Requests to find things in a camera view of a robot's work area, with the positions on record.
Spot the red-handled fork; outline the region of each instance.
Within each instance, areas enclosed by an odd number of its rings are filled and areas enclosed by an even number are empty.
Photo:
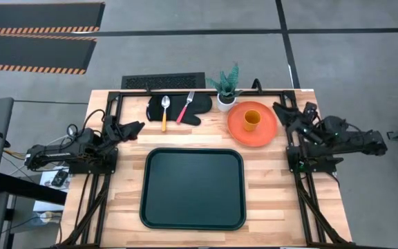
[[[188,104],[190,104],[190,103],[193,101],[193,97],[194,97],[194,92],[191,91],[191,92],[188,94],[187,103],[185,104],[184,109],[180,112],[179,117],[178,117],[178,119],[176,120],[176,122],[177,122],[178,124],[180,124],[180,121],[182,120],[182,117],[184,116],[185,110],[187,110]]]

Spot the silver spoon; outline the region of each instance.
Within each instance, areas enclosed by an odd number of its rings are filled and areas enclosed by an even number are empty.
[[[167,130],[167,108],[170,106],[169,96],[164,96],[162,98],[162,107],[164,107],[164,116],[162,117],[162,131]]]

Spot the butcher block tabletop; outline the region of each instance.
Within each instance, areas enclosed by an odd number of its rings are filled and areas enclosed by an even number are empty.
[[[92,91],[87,113],[105,109],[108,92]],[[306,102],[316,103],[313,90],[295,92],[300,110]],[[120,124],[140,121],[145,122],[145,126],[137,140],[121,142],[117,146],[119,156],[116,172],[111,175],[101,247],[305,246],[296,186],[285,154],[287,138],[284,128],[277,119],[278,132],[270,144],[246,147],[231,137],[227,130],[227,114],[218,110],[216,96],[211,99],[211,111],[197,115],[202,120],[201,125],[195,127],[168,121],[167,132],[163,133],[161,122],[147,120],[146,106],[150,97],[124,98]],[[271,110],[273,102],[280,102],[276,96],[240,96],[237,99],[237,102],[244,101],[261,102]],[[101,113],[96,113],[87,127],[101,130],[101,117]],[[139,215],[145,160],[147,154],[157,147],[224,148],[239,152],[244,161],[247,206],[247,220],[242,228],[236,231],[209,231],[146,227]],[[340,236],[351,240],[337,183],[324,173],[314,173],[313,177],[320,210]],[[63,238],[68,237],[75,226],[85,178],[86,175],[75,175],[71,180],[61,220]],[[79,219],[85,214],[90,186],[91,177]],[[313,240],[317,241],[314,217],[310,211],[308,213]],[[96,223],[97,213],[91,222],[89,243],[94,240]]]

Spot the gray floor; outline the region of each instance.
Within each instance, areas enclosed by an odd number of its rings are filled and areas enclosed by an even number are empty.
[[[283,7],[290,29],[398,28],[398,1],[283,0]],[[101,31],[279,27],[274,0],[106,0]],[[324,116],[383,134],[398,129],[398,33],[290,39],[301,87],[315,89]],[[87,74],[0,72],[0,97],[87,102],[92,89],[118,89],[122,75],[204,71],[216,77],[233,62],[241,87],[255,77],[264,88],[291,87],[281,35],[102,37]],[[17,151],[47,143],[64,135],[67,124],[80,126],[85,109],[17,102],[8,139]],[[354,241],[398,248],[398,142],[386,143],[382,157],[345,156],[339,180]],[[1,171],[12,170],[3,161]],[[49,246],[56,234],[56,227],[24,232],[14,248]]]

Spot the floor mat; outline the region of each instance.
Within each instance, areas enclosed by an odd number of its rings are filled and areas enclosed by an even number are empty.
[[[204,89],[205,73],[122,76],[121,89]]]
[[[89,37],[0,35],[0,70],[85,74],[95,45]]]
[[[98,31],[105,3],[0,4],[0,33]]]

